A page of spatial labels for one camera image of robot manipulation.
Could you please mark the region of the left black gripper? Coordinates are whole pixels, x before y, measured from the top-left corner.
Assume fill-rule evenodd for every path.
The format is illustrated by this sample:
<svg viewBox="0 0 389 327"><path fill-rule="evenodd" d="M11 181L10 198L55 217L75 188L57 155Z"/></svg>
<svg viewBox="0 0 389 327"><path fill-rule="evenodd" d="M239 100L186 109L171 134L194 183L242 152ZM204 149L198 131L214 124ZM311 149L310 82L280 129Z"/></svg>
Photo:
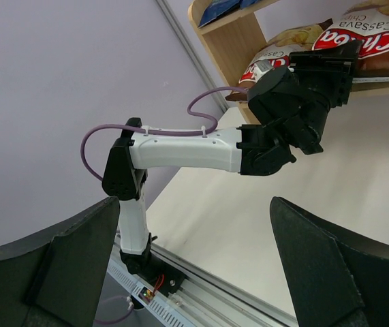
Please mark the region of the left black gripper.
<svg viewBox="0 0 389 327"><path fill-rule="evenodd" d="M348 102L361 40L333 48L292 52L289 103L301 108L332 109Z"/></svg>

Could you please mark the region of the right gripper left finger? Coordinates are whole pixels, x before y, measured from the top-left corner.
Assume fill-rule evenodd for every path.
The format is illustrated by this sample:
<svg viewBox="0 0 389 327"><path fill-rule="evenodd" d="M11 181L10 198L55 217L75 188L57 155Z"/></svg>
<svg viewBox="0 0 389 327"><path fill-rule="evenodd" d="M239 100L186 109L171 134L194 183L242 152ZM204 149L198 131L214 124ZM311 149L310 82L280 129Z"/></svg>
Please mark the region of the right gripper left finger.
<svg viewBox="0 0 389 327"><path fill-rule="evenodd" d="M0 326L92 326L120 213L106 198L0 246Z"/></svg>

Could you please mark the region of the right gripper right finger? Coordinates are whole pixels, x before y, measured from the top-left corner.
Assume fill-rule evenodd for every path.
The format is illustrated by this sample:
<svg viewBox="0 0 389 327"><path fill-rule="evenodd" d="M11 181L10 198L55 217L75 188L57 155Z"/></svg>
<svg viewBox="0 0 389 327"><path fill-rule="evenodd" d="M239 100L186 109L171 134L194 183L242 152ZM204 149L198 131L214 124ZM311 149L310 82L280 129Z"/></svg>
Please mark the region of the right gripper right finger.
<svg viewBox="0 0 389 327"><path fill-rule="evenodd" d="M285 198L270 221L299 326L389 326L389 245Z"/></svg>

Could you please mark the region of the Chuba cassava chips bag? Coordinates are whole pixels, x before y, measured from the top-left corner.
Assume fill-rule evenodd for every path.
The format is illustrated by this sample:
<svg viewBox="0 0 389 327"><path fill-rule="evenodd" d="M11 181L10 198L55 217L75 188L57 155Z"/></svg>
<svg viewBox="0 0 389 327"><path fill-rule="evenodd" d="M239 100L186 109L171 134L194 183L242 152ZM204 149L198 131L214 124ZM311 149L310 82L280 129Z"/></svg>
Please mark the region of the Chuba cassava chips bag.
<svg viewBox="0 0 389 327"><path fill-rule="evenodd" d="M255 54L236 86L240 89L250 89L272 68L288 66L291 52L311 50L317 38L332 23L333 19L329 18L319 23L280 32Z"/></svg>
<svg viewBox="0 0 389 327"><path fill-rule="evenodd" d="M357 77L389 77L389 0L363 1L334 21L312 49L334 48L360 40Z"/></svg>

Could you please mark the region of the Burts sea salt vinegar bag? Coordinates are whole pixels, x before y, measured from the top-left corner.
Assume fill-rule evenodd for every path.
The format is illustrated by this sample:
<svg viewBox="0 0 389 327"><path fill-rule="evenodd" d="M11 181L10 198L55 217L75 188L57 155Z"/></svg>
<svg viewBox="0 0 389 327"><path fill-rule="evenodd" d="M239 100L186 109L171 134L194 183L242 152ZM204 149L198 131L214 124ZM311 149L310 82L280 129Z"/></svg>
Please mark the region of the Burts sea salt vinegar bag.
<svg viewBox="0 0 389 327"><path fill-rule="evenodd" d="M208 25L240 7L239 0L213 0L204 10L199 27Z"/></svg>

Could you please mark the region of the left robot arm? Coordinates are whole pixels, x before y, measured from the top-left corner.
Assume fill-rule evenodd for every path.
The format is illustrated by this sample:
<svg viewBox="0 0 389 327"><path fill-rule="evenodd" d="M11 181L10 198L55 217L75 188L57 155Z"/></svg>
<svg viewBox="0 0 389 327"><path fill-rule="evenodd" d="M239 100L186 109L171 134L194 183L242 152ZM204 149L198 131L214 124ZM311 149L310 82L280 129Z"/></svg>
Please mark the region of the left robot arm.
<svg viewBox="0 0 389 327"><path fill-rule="evenodd" d="M360 40L322 50L295 52L289 66L264 74L248 92L257 123L198 131L144 127L139 118L122 126L102 178L106 194L119 199L120 255L133 275L150 284L175 285L181 276L151 253L143 185L149 168L210 168L269 176L305 155L323 151L328 113L347 103L362 47Z"/></svg>

